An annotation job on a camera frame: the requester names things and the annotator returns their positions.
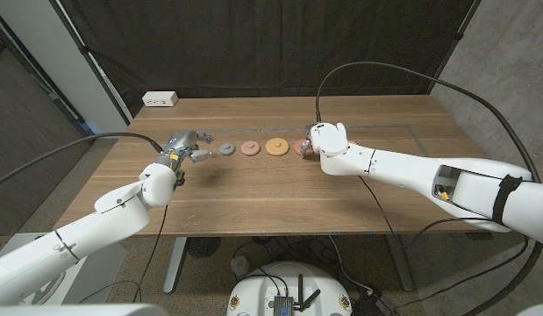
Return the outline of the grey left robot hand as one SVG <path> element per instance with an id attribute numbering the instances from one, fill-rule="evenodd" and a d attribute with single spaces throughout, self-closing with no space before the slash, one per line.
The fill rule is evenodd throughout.
<path id="1" fill-rule="evenodd" d="M 175 169 L 186 158 L 190 158 L 194 163 L 204 161 L 214 154 L 209 150 L 200 149 L 197 142 L 210 144 L 212 140 L 212 136 L 207 132 L 173 132 L 155 162 Z"/>

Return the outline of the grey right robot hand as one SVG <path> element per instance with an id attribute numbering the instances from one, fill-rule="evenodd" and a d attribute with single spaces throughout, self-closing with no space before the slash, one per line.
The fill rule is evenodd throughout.
<path id="1" fill-rule="evenodd" d="M 312 129 L 312 127 L 313 127 L 313 125 L 308 125 L 308 126 L 305 127 L 306 134 L 305 134 L 305 137 L 303 139 L 302 144 L 300 145 L 300 153 L 299 153 L 299 155 L 302 158 L 305 158 L 305 157 L 310 156 L 310 155 L 314 155 L 313 147 L 312 147 L 312 144 L 311 144 L 311 129 Z"/>

